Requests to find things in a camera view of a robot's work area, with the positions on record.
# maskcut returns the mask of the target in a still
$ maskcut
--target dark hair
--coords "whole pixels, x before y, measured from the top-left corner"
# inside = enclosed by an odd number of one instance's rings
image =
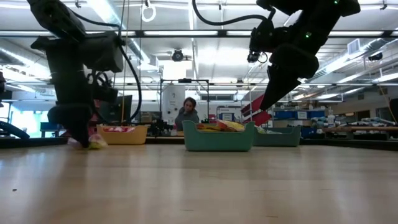
[[[186,104],[188,101],[191,102],[191,104],[192,104],[192,106],[193,106],[194,108],[197,107],[197,101],[196,101],[194,98],[192,98],[192,97],[188,97],[187,99],[184,100],[184,106],[185,106],[185,104]]]

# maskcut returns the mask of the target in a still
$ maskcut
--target ceiling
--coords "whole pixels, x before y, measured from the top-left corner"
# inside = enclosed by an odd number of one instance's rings
[[[81,8],[75,7],[75,1],[63,1],[75,12],[85,16],[94,21],[104,21],[106,11],[100,13],[98,5],[92,7],[94,0],[79,1]],[[106,0],[95,0],[98,4],[106,2]],[[109,0],[114,6],[116,14],[121,16],[122,4],[121,0]],[[249,30],[257,27],[260,23],[259,20],[247,20],[235,24],[227,25],[224,27],[214,27],[204,24],[199,21],[196,16],[193,17],[193,22],[190,22],[190,0],[152,0],[150,3],[156,8],[156,15],[150,22],[144,22],[141,19],[141,0],[128,1],[130,7],[124,11],[123,23],[128,30],[218,30],[218,29],[245,29]],[[255,0],[222,0],[223,9],[219,10],[219,0],[198,0],[198,7],[203,17],[211,21],[226,21],[239,16],[247,14],[262,14],[268,15],[268,12],[256,6]],[[363,10],[356,15],[341,18],[334,30],[388,30],[398,27],[398,11],[394,10],[398,1],[385,1],[389,6],[385,10],[380,10],[379,7],[382,1],[361,0]],[[150,9],[146,10],[144,15],[150,17]],[[273,22],[276,27],[289,26],[295,22],[299,13],[293,14],[291,17],[277,11]],[[106,30],[104,27],[88,24],[83,22],[87,30]],[[0,30],[19,30],[19,31],[32,31],[44,30],[35,20],[35,17],[30,12],[29,6],[23,0],[8,0],[0,2]],[[20,48],[29,51],[39,57],[44,57],[42,52],[34,51],[30,48],[31,43],[35,38],[27,37],[14,37],[9,38],[10,41]],[[244,78],[245,82],[266,82],[267,72],[266,66],[259,64],[248,64],[246,61],[248,55],[248,38],[142,38],[136,39],[138,46],[141,47],[143,52],[147,55],[154,55],[162,60],[169,60],[170,52],[174,49],[182,49],[185,55],[192,56],[193,54],[193,40],[197,46],[196,60],[198,73],[196,78],[209,79],[212,82],[235,82],[238,78]],[[321,68],[329,64],[334,58],[340,57],[346,50],[347,44],[353,39],[329,39],[327,43],[319,50],[317,57],[320,61]],[[331,72],[343,73],[346,77],[362,72],[364,69],[369,69],[375,64],[388,62],[395,59],[396,44],[393,43],[383,49],[384,59],[378,62],[369,62],[363,60],[363,57],[358,57],[347,65],[336,67]],[[126,70],[126,76],[132,77],[129,69]],[[193,78],[193,72],[188,72],[187,77]],[[151,82],[159,79],[159,73],[152,70],[141,71],[142,82]],[[333,78],[333,75],[328,79],[328,83],[338,82]],[[353,81],[366,82],[361,77]],[[214,86],[212,89],[233,89],[235,86]],[[319,91],[322,93],[328,87],[314,90],[314,88],[299,89],[296,94],[310,93],[311,91]],[[128,86],[127,89],[133,90],[134,87]]]

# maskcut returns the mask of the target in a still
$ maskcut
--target wooden floor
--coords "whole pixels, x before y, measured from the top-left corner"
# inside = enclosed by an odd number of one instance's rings
[[[396,224],[398,153],[0,150],[1,224]]]

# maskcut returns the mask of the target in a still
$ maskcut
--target plastic basket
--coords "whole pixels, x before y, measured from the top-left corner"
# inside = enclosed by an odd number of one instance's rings
[[[128,133],[106,132],[104,128],[112,128],[112,126],[97,125],[97,133],[100,134],[108,144],[140,145],[145,144],[147,138],[147,126],[136,126],[134,131]]]
[[[261,134],[256,131],[254,135],[254,146],[280,146],[296,147],[300,144],[301,127],[294,128],[264,128],[282,134]]]
[[[197,130],[192,121],[182,121],[185,147],[188,151],[247,152],[254,140],[254,122],[243,132],[206,132]]]

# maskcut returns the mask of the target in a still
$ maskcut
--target security camera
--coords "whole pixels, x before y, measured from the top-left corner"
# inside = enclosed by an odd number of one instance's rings
[[[181,62],[184,59],[184,54],[181,49],[175,49],[172,55],[172,60],[174,62]]]

